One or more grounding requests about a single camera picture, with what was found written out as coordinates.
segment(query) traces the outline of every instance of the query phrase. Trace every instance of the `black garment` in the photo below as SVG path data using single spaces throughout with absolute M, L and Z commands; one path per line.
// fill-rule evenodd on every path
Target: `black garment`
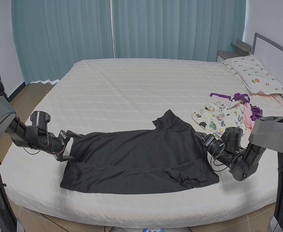
M 193 127 L 168 110 L 154 130 L 93 132 L 74 139 L 60 187 L 85 193 L 149 194 L 219 182 Z

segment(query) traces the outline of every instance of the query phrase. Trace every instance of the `nightstand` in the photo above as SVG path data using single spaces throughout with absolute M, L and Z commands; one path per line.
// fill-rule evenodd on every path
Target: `nightstand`
M 235 51 L 234 52 L 218 51 L 217 62 L 223 61 L 228 58 L 248 56 L 251 52 L 251 46 L 239 39 L 236 40 L 235 44 L 234 43 L 231 44 L 232 46 L 234 46 Z

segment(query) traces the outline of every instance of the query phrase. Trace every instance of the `wall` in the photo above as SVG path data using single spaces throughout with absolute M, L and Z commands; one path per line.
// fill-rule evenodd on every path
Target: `wall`
M 283 47 L 283 0 L 247 0 L 244 42 L 259 33 Z
M 0 76 L 8 96 L 24 81 L 13 41 L 11 0 L 0 0 Z

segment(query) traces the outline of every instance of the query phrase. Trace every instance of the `curtain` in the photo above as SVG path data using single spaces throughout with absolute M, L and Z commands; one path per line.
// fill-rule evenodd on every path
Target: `curtain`
M 83 59 L 113 58 L 110 0 L 12 0 L 25 83 L 61 79 Z
M 112 0 L 115 57 L 216 61 L 245 12 L 246 0 Z

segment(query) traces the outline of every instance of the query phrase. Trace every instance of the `mattress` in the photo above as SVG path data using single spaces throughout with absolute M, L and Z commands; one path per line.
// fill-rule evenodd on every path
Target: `mattress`
M 51 115 L 48 130 L 79 134 L 154 129 L 152 120 L 171 109 L 196 131 L 191 117 L 210 93 L 248 93 L 222 63 L 166 59 L 83 60 L 52 88 L 35 110 Z M 264 116 L 283 116 L 274 96 L 250 94 Z M 250 132 L 242 138 L 248 144 Z M 70 153 L 69 143 L 65 154 Z M 181 192 L 143 195 L 80 193 L 60 188 L 66 162 L 52 155 L 29 155 L 12 145 L 0 167 L 8 197 L 34 211 L 93 225 L 176 228 L 232 219 L 275 202 L 277 153 L 266 150 L 257 172 L 238 182 L 225 170 L 220 182 Z

